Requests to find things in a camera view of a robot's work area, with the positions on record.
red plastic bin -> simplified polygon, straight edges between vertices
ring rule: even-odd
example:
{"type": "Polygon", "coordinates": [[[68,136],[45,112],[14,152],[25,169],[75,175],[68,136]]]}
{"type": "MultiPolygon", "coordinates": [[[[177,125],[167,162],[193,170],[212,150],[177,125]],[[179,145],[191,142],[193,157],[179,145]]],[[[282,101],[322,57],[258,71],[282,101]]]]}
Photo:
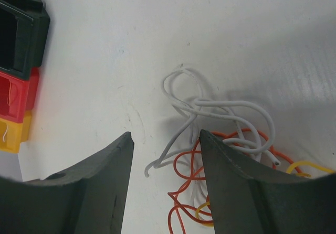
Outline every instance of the red plastic bin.
{"type": "Polygon", "coordinates": [[[0,72],[0,118],[22,123],[25,112],[34,108],[39,72],[31,71],[29,80],[0,72]]]}

screw hole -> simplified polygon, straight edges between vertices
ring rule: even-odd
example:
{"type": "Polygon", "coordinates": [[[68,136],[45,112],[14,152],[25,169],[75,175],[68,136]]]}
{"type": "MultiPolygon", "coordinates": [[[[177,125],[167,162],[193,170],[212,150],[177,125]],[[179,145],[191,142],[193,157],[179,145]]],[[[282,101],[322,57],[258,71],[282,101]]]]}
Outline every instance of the screw hole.
{"type": "Polygon", "coordinates": [[[50,175],[50,176],[47,178],[47,180],[55,180],[55,179],[62,178],[62,177],[64,177],[64,176],[66,176],[65,173],[55,173],[55,174],[53,174],[53,175],[50,175]]]}

white wire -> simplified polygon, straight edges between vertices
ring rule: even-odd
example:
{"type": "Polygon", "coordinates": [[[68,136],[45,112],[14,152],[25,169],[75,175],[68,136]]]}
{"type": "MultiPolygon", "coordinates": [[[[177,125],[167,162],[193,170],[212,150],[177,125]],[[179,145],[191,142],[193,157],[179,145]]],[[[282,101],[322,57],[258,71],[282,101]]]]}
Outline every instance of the white wire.
{"type": "Polygon", "coordinates": [[[207,116],[207,117],[210,117],[210,118],[234,121],[234,123],[236,124],[236,127],[237,127],[237,132],[238,132],[239,139],[237,139],[237,138],[225,139],[225,140],[223,140],[224,143],[227,143],[227,144],[228,143],[243,143],[244,147],[233,145],[232,148],[234,148],[236,150],[239,150],[239,151],[242,151],[244,153],[257,154],[257,156],[255,158],[257,161],[260,161],[261,153],[265,152],[265,154],[272,160],[273,163],[275,163],[276,165],[280,164],[280,161],[271,152],[268,151],[268,149],[271,147],[271,145],[273,144],[274,139],[275,139],[275,127],[274,127],[274,124],[273,124],[273,121],[272,121],[270,115],[263,108],[259,107],[258,105],[255,105],[251,102],[247,102],[247,101],[213,101],[213,100],[204,99],[203,98],[203,90],[201,88],[201,85],[200,85],[198,79],[192,73],[192,70],[182,68],[182,65],[180,66],[179,69],[174,70],[173,72],[171,72],[170,74],[168,74],[167,76],[165,76],[162,79],[161,90],[164,93],[164,95],[171,100],[172,106],[177,110],[177,112],[179,114],[181,114],[183,117],[186,117],[188,119],[181,126],[181,128],[175,133],[175,135],[172,137],[172,139],[168,142],[168,144],[167,144],[166,148],[164,149],[164,151],[162,152],[161,156],[158,159],[154,160],[152,163],[150,163],[145,168],[145,176],[146,177],[149,177],[149,169],[151,167],[160,168],[163,160],[165,160],[167,158],[170,158],[174,155],[177,155],[179,153],[190,151],[192,149],[192,147],[193,147],[193,145],[196,142],[196,139],[198,137],[198,128],[195,125],[196,124],[195,119],[197,118],[198,115],[207,116]],[[188,103],[178,99],[173,93],[168,93],[167,90],[165,89],[165,82],[169,77],[176,78],[177,76],[179,76],[181,74],[188,75],[196,83],[197,90],[198,90],[198,98],[196,98],[192,102],[192,104],[195,105],[196,107],[193,107],[191,104],[188,104],[188,103]],[[236,116],[233,113],[233,111],[229,108],[229,107],[237,107],[237,106],[249,107],[251,109],[254,109],[254,110],[258,111],[266,119],[266,122],[267,122],[267,124],[269,126],[269,130],[270,130],[270,137],[269,137],[269,140],[264,145],[261,144],[261,139],[260,139],[259,133],[256,130],[256,128],[250,122],[248,122],[247,120],[236,116]],[[204,111],[202,111],[202,107],[218,107],[218,108],[221,108],[224,111],[226,111],[229,115],[216,114],[216,113],[211,113],[211,112],[204,112],[204,111]],[[252,134],[255,138],[256,143],[245,140],[244,135],[243,135],[242,130],[241,130],[241,127],[239,125],[239,122],[242,123],[242,124],[245,124],[246,126],[248,126],[250,128],[250,130],[251,130],[251,132],[252,132],[252,134]],[[191,145],[190,145],[190,147],[185,148],[184,150],[178,150],[178,151],[174,151],[174,152],[168,154],[170,148],[172,147],[172,145],[174,144],[176,139],[188,127],[190,127],[190,130],[191,130],[191,134],[190,134],[191,145]]]}
{"type": "Polygon", "coordinates": [[[4,136],[2,137],[2,141],[3,142],[6,142],[6,135],[8,133],[8,125],[7,125],[7,129],[6,129],[6,132],[4,133],[4,136]]]}

orange wire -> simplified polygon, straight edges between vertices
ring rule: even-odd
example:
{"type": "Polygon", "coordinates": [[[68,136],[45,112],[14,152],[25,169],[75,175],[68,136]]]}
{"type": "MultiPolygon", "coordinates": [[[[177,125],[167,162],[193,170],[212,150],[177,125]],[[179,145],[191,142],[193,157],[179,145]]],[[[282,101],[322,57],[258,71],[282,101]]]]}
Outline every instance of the orange wire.
{"type": "MultiPolygon", "coordinates": [[[[244,128],[241,130],[242,132],[251,132],[251,130],[249,128],[244,128]]],[[[268,140],[268,137],[261,131],[258,131],[259,135],[261,137],[263,137],[266,141],[268,140]]],[[[226,135],[224,133],[219,133],[219,132],[212,132],[212,134],[216,135],[216,136],[219,136],[219,137],[222,137],[224,139],[229,139],[229,138],[232,138],[232,137],[235,137],[238,135],[238,132],[234,132],[230,135],[226,135]]],[[[181,209],[187,216],[189,216],[193,221],[195,222],[198,222],[199,224],[213,224],[213,221],[210,220],[210,221],[205,221],[205,220],[200,220],[200,219],[197,219],[196,217],[194,217],[192,214],[190,214],[190,212],[187,210],[187,209],[190,209],[190,210],[194,210],[196,211],[197,209],[195,207],[192,207],[190,205],[182,205],[179,200],[178,200],[178,196],[179,194],[181,194],[182,192],[186,191],[189,187],[189,185],[191,184],[191,182],[193,180],[205,180],[205,177],[197,177],[197,175],[204,169],[204,167],[201,167],[199,168],[195,173],[194,173],[194,158],[195,158],[195,154],[200,154],[201,151],[197,151],[197,146],[198,144],[200,143],[199,140],[196,141],[196,144],[194,146],[194,148],[191,150],[191,151],[188,151],[188,152],[183,152],[181,154],[179,154],[174,162],[173,162],[173,166],[174,166],[174,170],[176,172],[176,174],[187,180],[184,184],[182,184],[182,186],[178,189],[178,191],[176,192],[170,192],[168,193],[168,195],[174,200],[174,207],[170,210],[169,214],[168,214],[168,227],[169,227],[169,231],[170,231],[170,234],[173,234],[173,228],[172,228],[172,225],[171,225],[171,217],[172,217],[172,213],[174,211],[176,211],[176,214],[177,214],[177,217],[178,217],[178,220],[181,224],[181,228],[182,228],[182,231],[183,231],[183,234],[186,234],[185,232],[185,228],[184,228],[184,224],[183,224],[183,221],[182,221],[182,218],[181,218],[181,215],[180,215],[180,212],[179,212],[179,209],[181,209]],[[187,154],[191,154],[191,171],[190,171],[190,176],[185,176],[185,175],[182,175],[179,170],[177,169],[177,161],[178,159],[183,156],[183,155],[187,155],[187,154]]],[[[280,152],[277,152],[273,146],[270,147],[270,152],[273,153],[274,155],[276,156],[279,156],[281,158],[283,158],[284,160],[286,160],[289,164],[292,164],[294,163],[294,161],[289,158],[288,156],[286,156],[285,154],[283,153],[280,153],[280,152]]],[[[302,170],[300,168],[296,168],[296,171],[298,173],[302,173],[302,170]]],[[[200,211],[199,212],[200,214],[203,214],[203,215],[206,215],[206,216],[212,216],[210,213],[207,213],[205,211],[200,211]]]]}

wire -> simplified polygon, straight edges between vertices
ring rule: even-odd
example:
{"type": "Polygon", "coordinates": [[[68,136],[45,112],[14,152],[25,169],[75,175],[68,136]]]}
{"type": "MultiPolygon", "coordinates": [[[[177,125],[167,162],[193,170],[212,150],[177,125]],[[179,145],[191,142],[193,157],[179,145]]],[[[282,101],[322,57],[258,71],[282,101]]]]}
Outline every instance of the wire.
{"type": "Polygon", "coordinates": [[[13,84],[10,82],[9,83],[8,98],[7,98],[7,105],[8,106],[11,106],[16,101],[17,97],[19,96],[19,94],[16,93],[15,97],[12,99],[12,87],[13,87],[13,84]]]}
{"type": "Polygon", "coordinates": [[[8,125],[7,125],[6,132],[4,133],[4,136],[2,136],[2,141],[3,141],[3,142],[6,142],[6,136],[7,136],[7,133],[8,133],[8,125]]]}
{"type": "MultiPolygon", "coordinates": [[[[244,153],[249,153],[249,154],[257,154],[255,159],[257,161],[260,161],[261,159],[261,153],[265,152],[265,154],[271,159],[271,161],[275,165],[280,165],[279,159],[277,159],[273,153],[268,151],[268,148],[272,145],[275,139],[275,127],[274,123],[270,117],[270,115],[261,107],[258,105],[255,105],[251,102],[247,101],[213,101],[213,100],[208,100],[204,99],[203,97],[203,89],[201,87],[200,81],[197,79],[196,75],[192,73],[192,69],[187,69],[183,68],[183,64],[180,65],[180,67],[173,72],[169,73],[167,76],[165,76],[162,81],[161,81],[161,90],[164,93],[164,95],[171,101],[171,105],[174,107],[174,109],[181,114],[183,117],[187,118],[187,121],[178,129],[178,131],[173,135],[171,140],[168,142],[167,146],[165,147],[164,151],[160,155],[160,157],[153,162],[151,162],[144,170],[145,176],[149,177],[149,169],[154,167],[154,168],[160,168],[162,161],[167,159],[168,152],[176,139],[189,127],[191,130],[191,136],[190,136],[190,142],[191,145],[190,147],[187,148],[187,151],[190,151],[192,149],[192,146],[195,144],[196,140],[196,135],[198,135],[197,126],[195,119],[197,116],[202,115],[202,116],[207,116],[209,118],[216,118],[216,119],[223,119],[223,120],[231,120],[236,124],[237,127],[237,132],[239,139],[235,140],[227,140],[225,143],[243,143],[244,146],[233,146],[233,148],[242,151],[244,153]],[[196,99],[194,99],[191,103],[186,103],[182,101],[181,99],[178,99],[174,93],[169,93],[166,88],[165,88],[165,82],[168,78],[171,78],[171,80],[175,79],[181,74],[185,74],[189,76],[196,84],[197,87],[197,92],[198,96],[196,99]],[[233,111],[229,107],[249,107],[253,110],[258,111],[266,120],[269,129],[270,129],[270,138],[266,141],[264,145],[261,144],[261,139],[260,136],[256,130],[256,128],[247,120],[236,116],[233,111]],[[202,107],[216,107],[224,110],[226,113],[229,115],[225,114],[217,114],[217,113],[211,113],[211,112],[204,112],[202,111],[202,107]],[[252,134],[254,135],[255,138],[255,144],[253,145],[254,147],[250,149],[251,144],[249,144],[250,141],[245,140],[239,123],[245,124],[248,126],[248,128],[251,130],[252,134]]],[[[181,153],[180,150],[176,152],[172,152],[170,157],[177,155],[181,153]]]]}
{"type": "Polygon", "coordinates": [[[319,164],[316,164],[316,163],[313,163],[313,162],[309,162],[309,161],[299,161],[299,162],[294,162],[294,163],[292,163],[292,164],[287,168],[286,173],[287,173],[287,174],[292,173],[292,171],[293,171],[293,169],[294,169],[295,167],[297,167],[297,166],[301,166],[301,165],[309,165],[309,166],[311,166],[311,167],[314,167],[314,168],[316,168],[316,169],[319,169],[319,170],[324,171],[324,172],[329,173],[329,174],[333,174],[333,173],[335,173],[335,171],[332,170],[332,169],[329,169],[329,168],[326,168],[326,167],[322,167],[322,166],[320,166],[319,164]]]}
{"type": "MultiPolygon", "coordinates": [[[[201,211],[201,209],[203,209],[204,207],[209,206],[209,205],[210,205],[210,202],[207,201],[207,202],[201,204],[201,205],[196,209],[195,216],[196,216],[197,219],[200,219],[200,211],[201,211]]],[[[202,224],[202,225],[207,226],[207,227],[213,227],[213,226],[214,226],[213,223],[212,223],[212,224],[202,224]]]]}
{"type": "Polygon", "coordinates": [[[307,174],[307,173],[296,174],[296,176],[311,178],[311,175],[310,175],[310,174],[307,174]]]}
{"type": "MultiPolygon", "coordinates": [[[[250,129],[248,128],[244,128],[241,130],[242,132],[250,132],[250,129]]],[[[237,136],[238,135],[238,132],[235,132],[235,133],[232,133],[230,135],[226,135],[224,133],[219,133],[219,132],[212,132],[214,135],[216,136],[219,136],[223,139],[228,139],[229,137],[234,137],[234,136],[237,136]]],[[[263,137],[265,140],[267,140],[267,136],[261,132],[261,131],[258,131],[258,134],[263,137]]],[[[205,180],[205,177],[198,177],[198,175],[200,174],[200,172],[203,171],[203,167],[200,167],[196,172],[194,172],[194,166],[193,166],[193,163],[194,163],[194,155],[195,154],[200,154],[201,151],[197,151],[197,146],[199,145],[199,140],[196,141],[196,144],[195,146],[193,147],[193,149],[191,151],[188,151],[188,152],[182,152],[180,153],[178,156],[176,156],[174,162],[173,162],[173,166],[174,166],[174,170],[176,172],[176,174],[183,178],[183,179],[186,179],[187,181],[179,188],[178,191],[176,192],[173,192],[173,193],[168,193],[168,195],[174,200],[175,204],[174,204],[174,207],[173,209],[170,211],[169,215],[168,215],[168,223],[169,223],[169,230],[171,231],[172,230],[172,227],[171,227],[171,217],[172,217],[172,213],[174,211],[176,211],[176,214],[177,214],[177,217],[180,221],[180,224],[181,224],[181,228],[182,228],[182,231],[183,233],[185,233],[185,230],[184,230],[184,225],[183,225],[183,222],[182,222],[182,218],[181,218],[181,215],[179,213],[179,209],[183,210],[185,213],[187,211],[187,209],[191,209],[191,210],[194,210],[195,212],[197,211],[197,208],[195,208],[194,206],[190,206],[188,205],[188,207],[185,207],[185,205],[182,205],[181,203],[179,203],[178,201],[178,196],[183,193],[184,191],[186,191],[188,189],[188,187],[190,186],[191,182],[194,181],[194,182],[200,182],[202,180],[205,180]],[[185,175],[182,175],[178,170],[177,170],[177,164],[179,163],[179,158],[181,158],[182,156],[184,155],[187,155],[187,154],[191,154],[192,155],[192,162],[191,162],[191,175],[190,177],[188,176],[185,176],[185,175]]],[[[289,163],[293,163],[293,160],[291,158],[289,158],[288,156],[286,156],[285,154],[282,154],[280,152],[277,152],[273,146],[270,147],[270,151],[273,152],[275,155],[277,156],[280,156],[282,157],[283,159],[285,159],[287,162],[289,163]]],[[[308,174],[303,174],[301,169],[298,168],[297,172],[299,173],[300,176],[309,176],[308,174]]],[[[204,215],[207,215],[209,216],[209,213],[206,213],[205,214],[205,211],[199,211],[198,212],[198,217],[196,215],[196,219],[192,216],[191,217],[191,214],[188,212],[186,213],[193,221],[196,221],[198,222],[199,224],[203,224],[203,225],[206,225],[206,226],[212,226],[212,222],[207,222],[205,221],[204,219],[202,219],[199,214],[204,214],[204,215]]]]}

